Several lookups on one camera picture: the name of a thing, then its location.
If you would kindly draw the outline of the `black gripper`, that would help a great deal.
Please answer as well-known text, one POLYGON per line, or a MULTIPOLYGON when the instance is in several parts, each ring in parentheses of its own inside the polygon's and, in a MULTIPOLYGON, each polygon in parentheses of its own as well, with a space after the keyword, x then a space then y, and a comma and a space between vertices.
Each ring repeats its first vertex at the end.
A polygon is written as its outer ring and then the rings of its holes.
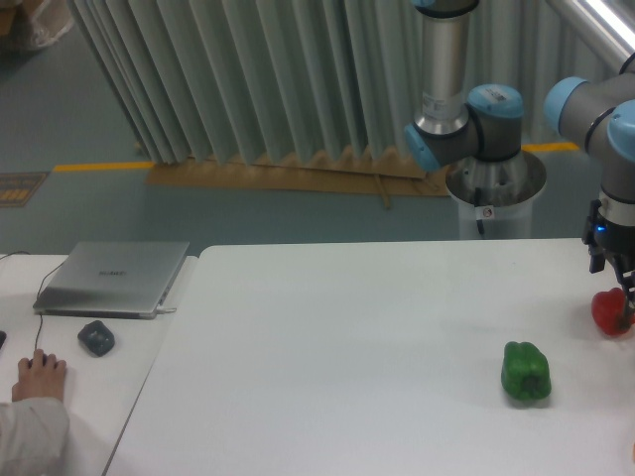
POLYGON ((592 200, 586 216, 581 241, 587 246, 589 271, 603 271, 605 264, 613 268, 624 299, 617 312, 620 330, 628 330, 634 315, 634 227, 617 224, 600 213, 599 198, 592 200))

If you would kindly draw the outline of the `white sleeved forearm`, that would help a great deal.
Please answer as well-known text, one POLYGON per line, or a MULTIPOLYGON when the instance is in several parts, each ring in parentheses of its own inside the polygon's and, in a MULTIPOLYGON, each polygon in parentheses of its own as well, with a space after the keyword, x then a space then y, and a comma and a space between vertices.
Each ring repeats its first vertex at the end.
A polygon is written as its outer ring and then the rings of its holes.
POLYGON ((45 475, 62 457, 69 431, 64 404, 30 398, 1 405, 1 474, 45 475))

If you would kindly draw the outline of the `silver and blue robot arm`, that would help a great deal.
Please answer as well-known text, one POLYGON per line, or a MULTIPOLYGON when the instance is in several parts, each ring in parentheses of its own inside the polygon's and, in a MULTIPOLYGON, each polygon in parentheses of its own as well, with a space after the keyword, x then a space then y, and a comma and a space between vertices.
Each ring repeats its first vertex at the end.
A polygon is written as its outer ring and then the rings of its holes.
MULTIPOLYGON (((422 107, 404 135, 415 163, 426 171, 457 165, 451 195, 471 213, 485 237, 486 208, 502 211, 531 201, 544 187, 544 165, 521 149, 524 104, 503 84, 464 91, 469 16, 473 1, 418 1, 424 24, 422 107)), ((627 332, 634 322, 634 57, 625 54, 619 73, 599 83, 571 76, 546 96, 549 126, 602 167, 600 192, 589 206, 582 242, 589 268, 614 270, 615 290, 595 295, 591 313, 606 335, 627 332)))

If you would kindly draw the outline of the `person's bare hand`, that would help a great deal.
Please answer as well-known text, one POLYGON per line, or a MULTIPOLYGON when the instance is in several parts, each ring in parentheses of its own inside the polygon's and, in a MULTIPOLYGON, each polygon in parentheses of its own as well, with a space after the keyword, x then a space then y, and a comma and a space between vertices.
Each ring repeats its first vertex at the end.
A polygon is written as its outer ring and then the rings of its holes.
POLYGON ((22 358, 18 363, 18 380, 12 387, 11 401, 17 403, 28 399, 54 399, 62 403, 66 361, 57 358, 60 364, 56 369, 36 365, 29 369, 28 361, 34 357, 34 353, 31 358, 22 358))

